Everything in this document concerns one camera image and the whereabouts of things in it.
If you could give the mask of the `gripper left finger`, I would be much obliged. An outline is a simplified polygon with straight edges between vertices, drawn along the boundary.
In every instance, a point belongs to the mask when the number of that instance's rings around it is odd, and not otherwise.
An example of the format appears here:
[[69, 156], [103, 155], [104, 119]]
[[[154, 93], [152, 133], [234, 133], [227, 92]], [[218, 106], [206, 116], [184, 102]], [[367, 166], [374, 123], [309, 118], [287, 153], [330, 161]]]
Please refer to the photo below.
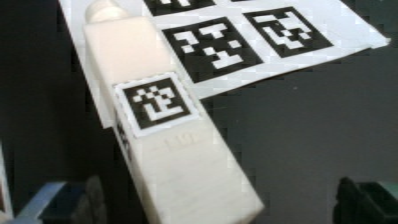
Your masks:
[[108, 224], [101, 179], [48, 182], [10, 224]]

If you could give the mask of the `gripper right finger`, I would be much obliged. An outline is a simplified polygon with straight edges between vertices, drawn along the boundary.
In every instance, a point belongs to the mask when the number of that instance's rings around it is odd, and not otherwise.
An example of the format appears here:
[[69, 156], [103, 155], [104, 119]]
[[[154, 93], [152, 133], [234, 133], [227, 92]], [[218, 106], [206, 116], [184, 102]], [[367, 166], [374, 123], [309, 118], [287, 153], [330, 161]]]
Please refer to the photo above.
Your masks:
[[335, 224], [398, 224], [398, 182], [339, 180]]

